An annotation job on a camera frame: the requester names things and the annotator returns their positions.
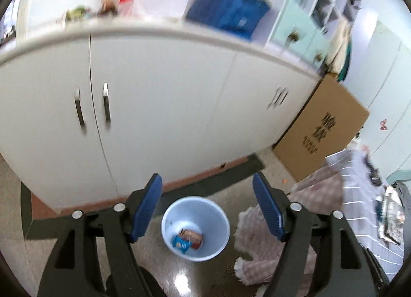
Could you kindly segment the pink plaid table skirt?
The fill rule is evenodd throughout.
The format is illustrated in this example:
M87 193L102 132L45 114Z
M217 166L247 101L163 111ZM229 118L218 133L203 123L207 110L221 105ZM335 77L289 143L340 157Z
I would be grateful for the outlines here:
M337 172L323 166L296 183L288 199L313 213L329 215L342 207L343 181ZM265 203L267 207L258 204L238 215L235 248L251 259L238 258L233 270L246 286L270 281L284 248L282 239L289 230L286 224L291 220L284 215L286 207L272 198Z

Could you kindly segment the light blue trash bin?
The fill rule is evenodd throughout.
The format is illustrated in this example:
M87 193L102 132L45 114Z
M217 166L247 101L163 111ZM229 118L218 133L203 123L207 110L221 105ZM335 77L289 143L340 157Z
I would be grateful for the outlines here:
M201 237L200 243L184 246L182 231ZM206 262L228 245L230 223L223 209L204 197L191 196L175 201L162 217L161 233L166 247L191 262Z

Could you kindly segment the cream hanging jacket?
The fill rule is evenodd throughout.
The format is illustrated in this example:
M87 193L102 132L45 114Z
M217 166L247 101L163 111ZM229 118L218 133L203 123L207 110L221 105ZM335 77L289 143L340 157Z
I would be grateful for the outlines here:
M328 68L328 73L337 75L340 74L345 64L348 44L350 42L351 24L344 16L340 17L337 23L337 28L334 31L330 41L330 48L325 64Z

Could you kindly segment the grey checked tablecloth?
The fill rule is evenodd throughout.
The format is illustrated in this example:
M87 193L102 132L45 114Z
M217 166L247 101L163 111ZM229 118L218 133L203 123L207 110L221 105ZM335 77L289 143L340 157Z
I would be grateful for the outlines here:
M367 154L358 150L343 150L325 158L327 166L343 181L341 211L345 219L358 242L373 253L392 280L402 267L404 245L384 241L378 234L377 198L385 194L385 185L372 184L367 160Z

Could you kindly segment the small trash on counter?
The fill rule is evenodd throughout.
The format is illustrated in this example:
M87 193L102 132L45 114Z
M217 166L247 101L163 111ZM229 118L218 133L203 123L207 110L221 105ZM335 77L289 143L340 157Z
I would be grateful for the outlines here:
M95 17L105 17L118 15L118 8L113 0L102 0L98 11L94 11L91 7L77 6L74 9L68 10L64 16L66 23L84 21Z

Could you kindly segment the white wardrobe with butterflies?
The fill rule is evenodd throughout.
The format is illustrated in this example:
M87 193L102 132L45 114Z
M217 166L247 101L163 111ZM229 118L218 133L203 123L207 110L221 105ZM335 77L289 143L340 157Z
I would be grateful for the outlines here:
M359 137L381 175L410 169L410 49L381 22L358 20L343 84L369 112Z

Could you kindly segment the blue patterned bag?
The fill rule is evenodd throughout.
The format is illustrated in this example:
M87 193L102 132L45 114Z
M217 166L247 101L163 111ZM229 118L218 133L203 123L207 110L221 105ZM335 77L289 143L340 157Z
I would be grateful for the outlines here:
M263 0L195 0L185 18L250 40L269 10Z

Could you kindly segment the teal drawer unit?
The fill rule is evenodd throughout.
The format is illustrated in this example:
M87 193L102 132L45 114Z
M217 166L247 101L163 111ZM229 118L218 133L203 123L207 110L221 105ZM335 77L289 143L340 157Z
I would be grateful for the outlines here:
M268 41L319 69L330 47L325 27L331 4L331 0L274 0Z

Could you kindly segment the red brown snack bag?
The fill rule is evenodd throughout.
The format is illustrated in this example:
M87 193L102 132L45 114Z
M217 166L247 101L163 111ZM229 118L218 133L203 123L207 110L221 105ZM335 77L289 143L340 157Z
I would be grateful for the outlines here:
M203 234L192 229L181 229L178 236L190 243L190 248L198 250L203 243Z

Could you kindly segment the blue snack package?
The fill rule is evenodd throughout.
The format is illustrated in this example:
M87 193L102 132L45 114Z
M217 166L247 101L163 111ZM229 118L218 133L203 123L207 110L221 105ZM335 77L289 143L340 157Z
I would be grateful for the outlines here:
M173 248L182 254L185 254L192 247L192 241L182 238L179 235L174 236L171 244Z

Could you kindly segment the brown cardboard box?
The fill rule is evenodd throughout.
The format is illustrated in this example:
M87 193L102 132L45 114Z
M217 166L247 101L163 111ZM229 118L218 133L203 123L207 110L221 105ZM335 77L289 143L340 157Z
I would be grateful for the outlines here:
M301 181L327 156L345 149L368 117L369 111L343 85L326 76L274 154L293 179Z

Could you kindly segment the white long floor cabinet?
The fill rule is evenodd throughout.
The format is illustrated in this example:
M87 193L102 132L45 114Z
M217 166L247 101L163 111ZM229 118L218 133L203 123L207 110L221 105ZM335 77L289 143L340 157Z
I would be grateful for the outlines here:
M59 210L186 184L274 144L312 70L199 26L73 25L1 55L1 154Z

